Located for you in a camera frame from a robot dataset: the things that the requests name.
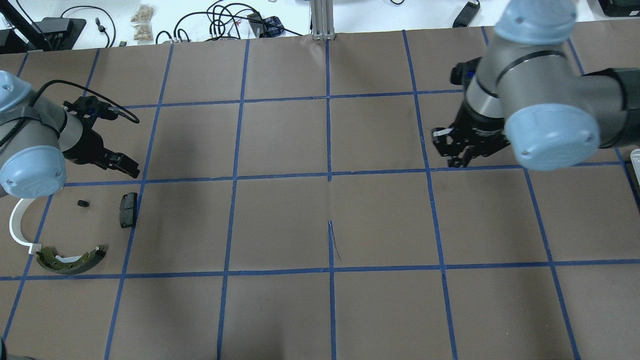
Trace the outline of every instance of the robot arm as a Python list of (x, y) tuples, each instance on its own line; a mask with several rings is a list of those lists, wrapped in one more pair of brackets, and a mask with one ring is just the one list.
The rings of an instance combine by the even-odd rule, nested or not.
[(81, 87), (55, 80), (36, 92), (25, 81), (0, 71), (0, 197), (8, 193), (32, 199), (57, 192), (67, 180), (65, 158), (119, 170), (133, 178), (140, 174), (137, 162), (106, 149), (102, 137), (92, 130), (98, 118), (123, 116), (135, 123), (140, 122), (138, 118), (96, 96), (65, 101), (62, 108), (42, 96), (55, 83)]
[(451, 126), (432, 130), (450, 167), (511, 144), (524, 167), (555, 170), (640, 142), (640, 69), (574, 76), (562, 43), (575, 18), (570, 0), (512, 0), (486, 55), (453, 69), (464, 101)]

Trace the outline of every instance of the small black part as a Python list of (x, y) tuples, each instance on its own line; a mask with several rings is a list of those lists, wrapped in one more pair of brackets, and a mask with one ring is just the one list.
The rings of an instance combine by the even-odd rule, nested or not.
[(255, 37), (257, 38), (265, 37), (262, 16), (259, 13), (251, 13), (247, 15), (246, 18), (249, 19), (249, 25), (251, 26), (251, 29), (253, 30), (253, 34), (255, 35)]
[(491, 156), (509, 145), (502, 134), (503, 127), (504, 119), (484, 117), (463, 101), (456, 120), (449, 126), (451, 130), (446, 135), (434, 135), (445, 128), (432, 129), (431, 142), (447, 158), (447, 166), (467, 167), (472, 159)]
[(640, 17), (638, 0), (600, 0), (600, 7), (606, 16)]
[(264, 25), (267, 28), (264, 32), (264, 37), (266, 38), (275, 38), (284, 34), (284, 27), (277, 16), (264, 19)]
[(136, 225), (136, 208), (138, 207), (138, 193), (125, 194), (120, 201), (120, 227), (125, 229)]
[(70, 19), (64, 19), (61, 17), (49, 17), (44, 18), (42, 21), (35, 22), (38, 28), (42, 30), (43, 35), (50, 34), (64, 34), (64, 36), (69, 36), (71, 34), (71, 28), (73, 27), (73, 23)]
[(45, 18), (42, 19), (42, 21), (36, 22), (35, 24), (38, 24), (38, 26), (40, 26), (42, 31), (45, 33), (45, 38), (50, 43), (53, 43), (54, 40), (55, 40), (56, 47), (55, 47), (54, 50), (71, 50), (71, 49), (73, 49), (74, 45), (76, 44), (76, 41), (80, 37), (80, 33), (82, 33), (82, 30), (86, 26), (86, 20), (84, 20), (84, 19), (63, 18), (63, 20), (69, 20), (71, 22), (71, 29), (68, 31), (67, 35), (63, 35), (61, 38), (56, 39), (56, 36), (57, 36), (58, 33), (48, 33), (47, 34), (47, 30), (48, 29), (49, 30), (52, 29), (52, 27), (50, 27), (46, 23), (45, 24), (43, 24), (43, 23), (48, 21), (48, 20), (60, 20), (60, 18), (59, 17), (45, 17)]
[(480, 64), (480, 60), (482, 60), (482, 57), (475, 58), (467, 61), (466, 63), (458, 63), (453, 69), (451, 69), (449, 82), (452, 85), (463, 85), (464, 90), (466, 90), (476, 74), (476, 69)]
[(104, 170), (107, 170), (108, 168), (118, 170), (133, 177), (134, 179), (137, 179), (140, 175), (138, 163), (121, 152), (113, 152), (109, 149), (103, 148), (102, 155), (92, 163)]
[(75, 115), (84, 126), (89, 129), (93, 127), (95, 121), (100, 119), (115, 120), (120, 111), (110, 103), (100, 101), (96, 96), (80, 96), (73, 103), (65, 101), (63, 103), (67, 111)]
[(469, 24), (474, 20), (474, 17), (478, 14), (480, 10), (480, 4), (474, 4), (472, 2), (467, 2), (458, 17), (453, 22), (454, 28), (465, 28), (469, 26)]
[(0, 54), (26, 53), (27, 44), (13, 29), (0, 30)]

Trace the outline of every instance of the black box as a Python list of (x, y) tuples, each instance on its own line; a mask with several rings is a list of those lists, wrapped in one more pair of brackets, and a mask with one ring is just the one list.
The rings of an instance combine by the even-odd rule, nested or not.
[(27, 44), (13, 29), (0, 30), (0, 54), (26, 53)]
[(640, 0), (599, 0), (606, 16), (640, 16)]
[(69, 36), (72, 27), (71, 19), (63, 17), (48, 17), (46, 19), (42, 19), (42, 21), (35, 22), (34, 24), (38, 26), (36, 30), (42, 30), (44, 35), (64, 34), (65, 36)]

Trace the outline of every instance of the grid of blue tape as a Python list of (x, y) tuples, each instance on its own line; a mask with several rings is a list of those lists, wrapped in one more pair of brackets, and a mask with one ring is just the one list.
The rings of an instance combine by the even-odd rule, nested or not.
[[(488, 37), (486, 35), (485, 28), (482, 27), (482, 34), (485, 43), (488, 43)], [(248, 64), (249, 50), (250, 50), (250, 41), (246, 42), (246, 48), (244, 52), (244, 65), (243, 65), (243, 76), (242, 76), (242, 87), (241, 87), (241, 96), (239, 100), (236, 101), (207, 101), (207, 102), (183, 102), (183, 103), (174, 103), (174, 104), (163, 104), (163, 96), (164, 96), (164, 88), (166, 85), (166, 80), (168, 77), (171, 58), (173, 54), (173, 45), (170, 46), (168, 58), (166, 62), (166, 68), (164, 72), (163, 84), (160, 91), (160, 96), (158, 98), (157, 104), (144, 104), (137, 106), (128, 106), (129, 109), (136, 108), (155, 108), (156, 113), (154, 116), (154, 123), (152, 125), (152, 130), (149, 138), (148, 148), (147, 148), (147, 158), (145, 162), (145, 168), (143, 170), (142, 180), (133, 180), (133, 181), (104, 181), (104, 182), (87, 182), (87, 183), (68, 183), (67, 186), (98, 186), (98, 185), (118, 185), (118, 184), (138, 184), (140, 185), (140, 192), (138, 197), (138, 211), (140, 210), (140, 206), (142, 205), (143, 195), (146, 184), (154, 184), (154, 183), (179, 183), (179, 182), (193, 182), (193, 181), (232, 181), (232, 197), (231, 197), (231, 206), (229, 209), (229, 223), (228, 223), (228, 233), (227, 233), (227, 248), (225, 253), (225, 267), (224, 271), (212, 271), (212, 272), (177, 272), (177, 273), (162, 273), (162, 274), (128, 274), (127, 273), (127, 265), (129, 262), (129, 256), (131, 253), (131, 245), (134, 240), (134, 235), (136, 228), (133, 227), (131, 229), (129, 235), (129, 241), (127, 244), (127, 251), (124, 259), (124, 263), (122, 266), (122, 271), (120, 274), (95, 274), (95, 275), (73, 275), (73, 276), (48, 276), (48, 275), (28, 275), (29, 268), (31, 265), (31, 256), (27, 260), (27, 263), (24, 267), (24, 272), (21, 276), (4, 276), (0, 277), (0, 281), (19, 281), (19, 287), (15, 296), (15, 300), (13, 302), (12, 310), (7, 321), (3, 337), (6, 338), (9, 335), (9, 331), (11, 328), (11, 324), (13, 321), (13, 317), (15, 316), (15, 311), (19, 304), (20, 294), (22, 293), (22, 289), (24, 287), (24, 283), (26, 281), (33, 280), (67, 280), (67, 279), (118, 279), (118, 291), (116, 294), (115, 305), (113, 308), (113, 315), (111, 318), (111, 323), (109, 325), (109, 335), (107, 340), (107, 345), (104, 353), (104, 359), (109, 358), (109, 352), (111, 349), (111, 342), (113, 340), (113, 332), (115, 329), (115, 324), (118, 316), (118, 308), (120, 305), (120, 298), (122, 296), (122, 289), (124, 286), (124, 281), (126, 279), (147, 279), (147, 278), (171, 278), (171, 277), (222, 277), (223, 278), (223, 286), (221, 291), (221, 306), (220, 306), (220, 320), (218, 326), (218, 337), (217, 337), (217, 350), (218, 350), (218, 359), (221, 357), (222, 353), (222, 339), (223, 339), (223, 331), (224, 331), (224, 321), (225, 321), (225, 305), (226, 305), (226, 296), (227, 296), (227, 283), (229, 276), (254, 276), (254, 275), (283, 275), (283, 274), (314, 274), (314, 273), (329, 273), (330, 275), (330, 317), (331, 317), (331, 354), (332, 360), (337, 359), (337, 343), (336, 343), (336, 330), (335, 330), (335, 284), (334, 284), (334, 275), (338, 272), (377, 272), (377, 271), (421, 271), (421, 270), (433, 270), (440, 271), (442, 273), (442, 289), (444, 294), (444, 302), (445, 302), (445, 311), (447, 317), (447, 324), (449, 327), (449, 337), (451, 342), (451, 351), (453, 359), (457, 360), (458, 352), (456, 349), (456, 340), (455, 340), (455, 332), (454, 332), (454, 324), (452, 319), (451, 305), (449, 303), (449, 291), (447, 286), (447, 270), (457, 270), (457, 269), (483, 269), (483, 268), (523, 268), (523, 267), (549, 267), (552, 272), (552, 277), (554, 280), (554, 284), (557, 291), (559, 305), (561, 307), (563, 319), (566, 325), (566, 330), (569, 335), (570, 343), (573, 350), (573, 356), (576, 359), (580, 359), (580, 354), (575, 342), (575, 338), (573, 336), (573, 331), (570, 323), (570, 319), (566, 310), (566, 305), (564, 303), (564, 298), (562, 294), (562, 289), (560, 287), (560, 283), (557, 278), (556, 268), (558, 266), (584, 266), (584, 265), (623, 265), (623, 264), (640, 264), (640, 259), (615, 259), (615, 260), (586, 260), (586, 261), (554, 261), (553, 256), (551, 254), (551, 250), (548, 244), (547, 235), (545, 233), (544, 224), (542, 221), (542, 217), (540, 215), (540, 210), (538, 208), (538, 203), (536, 200), (535, 191), (533, 185), (531, 183), (531, 178), (529, 177), (529, 173), (526, 169), (519, 165), (497, 165), (497, 166), (484, 166), (484, 167), (469, 167), (469, 168), (431, 168), (429, 166), (429, 160), (426, 152), (425, 138), (422, 130), (422, 119), (420, 115), (420, 103), (418, 99), (418, 95), (422, 94), (442, 94), (442, 93), (456, 93), (461, 92), (462, 90), (417, 90), (417, 84), (415, 80), (415, 74), (413, 71), (413, 62), (411, 57), (411, 51), (409, 42), (406, 36), (406, 32), (403, 31), (403, 40), (406, 48), (406, 55), (409, 64), (409, 70), (411, 74), (412, 81), (412, 91), (411, 92), (392, 92), (392, 93), (380, 93), (380, 94), (348, 94), (348, 95), (331, 95), (330, 92), (330, 43), (326, 42), (326, 95), (319, 97), (288, 97), (288, 98), (277, 98), (277, 99), (252, 99), (245, 100), (244, 99), (244, 90), (246, 86), (246, 70)], [(580, 72), (584, 74), (584, 70), (582, 68), (582, 64), (577, 56), (575, 48), (571, 41), (569, 41), (570, 49), (573, 53), (573, 56), (577, 62), (578, 68)], [(17, 73), (18, 76), (22, 73), (22, 70), (27, 62), (29, 54), (26, 54), (20, 69)], [(89, 86), (91, 83), (91, 79), (93, 77), (93, 73), (98, 62), (98, 58), (100, 56), (100, 49), (96, 50), (95, 59), (93, 61), (93, 65), (89, 74), (89, 77), (86, 82), (86, 86)], [(417, 126), (420, 134), (420, 143), (422, 150), (422, 157), (424, 160), (424, 168), (411, 168), (411, 169), (399, 169), (399, 170), (364, 170), (364, 171), (354, 171), (354, 172), (333, 172), (331, 166), (331, 113), (330, 113), (330, 100), (338, 99), (338, 98), (352, 98), (352, 97), (379, 97), (379, 96), (402, 96), (402, 95), (412, 95), (415, 103), (415, 111), (417, 114)], [(239, 176), (237, 174), (237, 164), (238, 164), (238, 152), (240, 146), (240, 135), (241, 135), (241, 124), (242, 124), (242, 116), (243, 116), (243, 105), (246, 102), (266, 102), (266, 101), (297, 101), (297, 100), (312, 100), (312, 99), (326, 99), (326, 125), (327, 125), (327, 172), (319, 172), (319, 173), (303, 173), (303, 174), (265, 174), (258, 176)], [(156, 132), (156, 126), (158, 121), (158, 116), (160, 113), (160, 109), (162, 107), (169, 106), (192, 106), (192, 105), (203, 105), (203, 104), (239, 104), (239, 113), (238, 113), (238, 123), (237, 123), (237, 133), (236, 133), (236, 147), (234, 153), (234, 167), (233, 167), (233, 176), (227, 177), (200, 177), (200, 178), (190, 178), (190, 179), (147, 179), (148, 172), (148, 164), (149, 157), (151, 155), (153, 143), (154, 143), (154, 135)], [(578, 167), (592, 167), (592, 166), (622, 166), (623, 170), (627, 175), (627, 179), (629, 181), (629, 185), (632, 189), (634, 197), (636, 198), (637, 204), (640, 206), (640, 198), (638, 193), (636, 192), (636, 187), (634, 186), (633, 178), (629, 173), (626, 162), (624, 161), (620, 152), (616, 149), (616, 154), (618, 156), (618, 161), (608, 161), (601, 163), (581, 163), (576, 166)], [(442, 250), (442, 242), (440, 239), (440, 230), (438, 226), (438, 215), (436, 202), (433, 196), (433, 188), (431, 186), (431, 173), (438, 171), (475, 171), (475, 170), (504, 170), (504, 169), (520, 169), (523, 171), (524, 176), (527, 181), (527, 185), (529, 187), (529, 193), (531, 195), (531, 200), (534, 206), (535, 214), (538, 219), (538, 225), (540, 227), (540, 233), (542, 235), (543, 244), (547, 251), (547, 261), (543, 262), (532, 262), (532, 263), (478, 263), (478, 264), (447, 264), (445, 262), (444, 253)], [(234, 222), (234, 209), (235, 209), (235, 199), (236, 199), (236, 188), (237, 182), (247, 179), (277, 179), (277, 178), (286, 178), (286, 177), (327, 177), (328, 181), (332, 180), (333, 176), (350, 176), (350, 175), (367, 175), (367, 174), (405, 174), (405, 173), (424, 173), (426, 175), (426, 182), (428, 186), (429, 192), (429, 202), (431, 204), (431, 210), (433, 214), (433, 223), (436, 232), (436, 244), (438, 249), (438, 264), (437, 265), (412, 265), (412, 266), (352, 266), (352, 267), (334, 267), (333, 261), (333, 253), (335, 250), (333, 244), (333, 227), (331, 222), (328, 224), (328, 251), (329, 251), (329, 265), (328, 267), (322, 268), (298, 268), (298, 269), (286, 269), (286, 270), (229, 270), (229, 258), (231, 252), (231, 240), (232, 240), (232, 231), (233, 231), (233, 222)], [(45, 205), (44, 212), (42, 214), (42, 218), (40, 220), (40, 225), (38, 226), (38, 232), (36, 234), (35, 242), (38, 242), (40, 238), (40, 234), (42, 232), (42, 227), (44, 226), (45, 219), (47, 213), (49, 211), (49, 206), (51, 204), (52, 197), (47, 199), (47, 203)]]

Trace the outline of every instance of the black stand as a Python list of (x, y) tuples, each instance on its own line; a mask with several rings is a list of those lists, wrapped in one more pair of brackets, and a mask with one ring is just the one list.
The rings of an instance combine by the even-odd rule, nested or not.
[[(58, 20), (59, 17), (45, 17), (42, 19), (42, 22), (47, 20)], [(80, 33), (84, 29), (86, 25), (86, 20), (84, 19), (69, 19), (71, 20), (71, 31), (68, 35), (62, 37), (61, 40), (56, 40), (55, 33), (45, 34), (45, 38), (49, 41), (49, 43), (53, 46), (53, 50), (71, 50), (73, 49), (76, 41), (80, 37)]]

